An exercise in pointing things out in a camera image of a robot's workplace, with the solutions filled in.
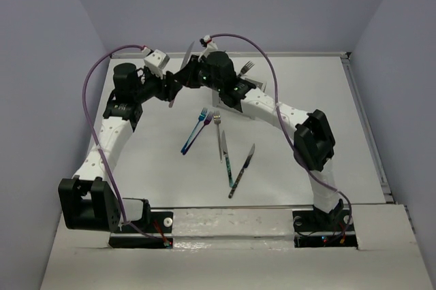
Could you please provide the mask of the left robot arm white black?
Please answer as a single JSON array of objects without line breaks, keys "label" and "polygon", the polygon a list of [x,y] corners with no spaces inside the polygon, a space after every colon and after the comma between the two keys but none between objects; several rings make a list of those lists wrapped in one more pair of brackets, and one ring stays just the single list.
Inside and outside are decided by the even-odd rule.
[{"label": "left robot arm white black", "polygon": [[149,67],[121,63],[113,69],[114,88],[106,102],[100,128],[93,135],[84,163],[72,178],[58,186],[61,209],[68,229],[114,232],[123,225],[143,232],[150,214],[136,208],[128,215],[113,171],[121,152],[142,116],[142,104],[155,97],[171,102],[182,85],[174,74],[155,76]]}]

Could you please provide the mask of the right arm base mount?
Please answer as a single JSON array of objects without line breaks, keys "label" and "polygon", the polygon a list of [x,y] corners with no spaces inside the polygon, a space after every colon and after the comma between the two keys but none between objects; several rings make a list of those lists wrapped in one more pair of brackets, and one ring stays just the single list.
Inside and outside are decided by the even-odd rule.
[{"label": "right arm base mount", "polygon": [[347,230],[349,210],[343,210],[331,224],[321,225],[315,220],[312,210],[292,212],[294,246],[296,248],[358,248],[353,222]]}]

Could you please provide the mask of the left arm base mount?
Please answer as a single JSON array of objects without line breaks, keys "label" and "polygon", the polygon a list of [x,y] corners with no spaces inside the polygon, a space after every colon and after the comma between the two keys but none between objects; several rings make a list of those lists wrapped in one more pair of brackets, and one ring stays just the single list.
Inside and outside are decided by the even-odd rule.
[{"label": "left arm base mount", "polygon": [[110,234],[108,246],[121,249],[170,249],[173,247],[174,213],[152,210],[131,225]]}]

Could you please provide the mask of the silver knife black speckled handle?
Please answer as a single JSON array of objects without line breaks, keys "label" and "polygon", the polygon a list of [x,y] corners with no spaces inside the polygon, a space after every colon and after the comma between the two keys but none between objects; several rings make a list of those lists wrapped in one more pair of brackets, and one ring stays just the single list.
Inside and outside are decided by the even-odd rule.
[{"label": "silver knife black speckled handle", "polygon": [[236,189],[238,187],[238,184],[240,183],[240,181],[241,181],[241,179],[243,177],[243,174],[245,173],[246,169],[249,167],[249,164],[250,164],[250,162],[252,160],[254,152],[255,152],[255,144],[252,145],[252,147],[251,147],[251,149],[249,151],[249,154],[247,155],[247,158],[245,159],[245,162],[244,162],[242,168],[240,169],[240,171],[238,173],[238,176],[236,177],[236,180],[234,181],[234,184],[232,185],[232,188],[231,188],[231,190],[229,192],[229,195],[228,195],[229,199],[233,198],[234,193],[235,193],[235,191],[236,191]]}]

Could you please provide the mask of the silver knife pink handle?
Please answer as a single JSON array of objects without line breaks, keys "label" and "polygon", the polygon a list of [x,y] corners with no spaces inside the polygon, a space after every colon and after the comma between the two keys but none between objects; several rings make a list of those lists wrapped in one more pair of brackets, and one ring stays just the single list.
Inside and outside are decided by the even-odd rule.
[{"label": "silver knife pink handle", "polygon": [[[193,49],[194,44],[195,44],[195,41],[190,43],[190,45],[189,45],[189,47],[188,47],[188,49],[183,57],[183,60],[182,60],[181,66],[180,66],[180,70],[182,70],[182,68],[184,68],[186,66],[186,64],[188,63],[188,60],[191,56],[191,51]],[[175,98],[169,103],[168,107],[172,108],[174,105],[174,102],[175,102]]]}]

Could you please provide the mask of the silver fork black riveted handle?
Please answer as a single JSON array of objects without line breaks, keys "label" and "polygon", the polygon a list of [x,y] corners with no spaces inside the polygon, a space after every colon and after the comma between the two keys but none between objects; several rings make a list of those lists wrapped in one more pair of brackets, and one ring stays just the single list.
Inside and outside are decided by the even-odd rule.
[{"label": "silver fork black riveted handle", "polygon": [[238,77],[238,78],[241,78],[242,76],[244,76],[244,75],[245,75],[245,74],[246,74],[250,69],[253,68],[254,65],[255,65],[255,63],[253,63],[252,61],[248,61],[247,63],[245,63],[245,64],[241,67],[241,69],[240,69],[240,71],[239,71],[237,77]]}]

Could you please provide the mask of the silver knife teal marbled handle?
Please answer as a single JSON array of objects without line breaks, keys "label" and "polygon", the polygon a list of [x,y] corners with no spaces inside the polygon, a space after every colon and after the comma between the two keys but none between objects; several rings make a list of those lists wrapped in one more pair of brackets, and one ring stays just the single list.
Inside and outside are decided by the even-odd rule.
[{"label": "silver knife teal marbled handle", "polygon": [[231,163],[230,163],[228,145],[226,142],[225,131],[222,131],[222,133],[221,133],[221,146],[222,146],[222,151],[223,151],[223,155],[224,155],[224,159],[225,159],[229,187],[233,187],[234,181],[233,181],[233,177],[232,177],[232,168],[231,168]]}]

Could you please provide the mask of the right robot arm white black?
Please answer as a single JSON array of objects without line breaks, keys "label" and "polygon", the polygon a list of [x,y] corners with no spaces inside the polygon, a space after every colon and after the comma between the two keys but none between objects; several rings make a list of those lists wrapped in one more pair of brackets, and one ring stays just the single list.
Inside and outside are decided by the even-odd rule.
[{"label": "right robot arm white black", "polygon": [[343,200],[332,173],[335,139],[321,110],[305,112],[279,103],[254,83],[238,77],[232,60],[222,51],[212,52],[204,59],[193,55],[174,78],[187,88],[213,89],[227,107],[285,132],[295,160],[309,174],[315,225],[329,230],[338,223]]}]

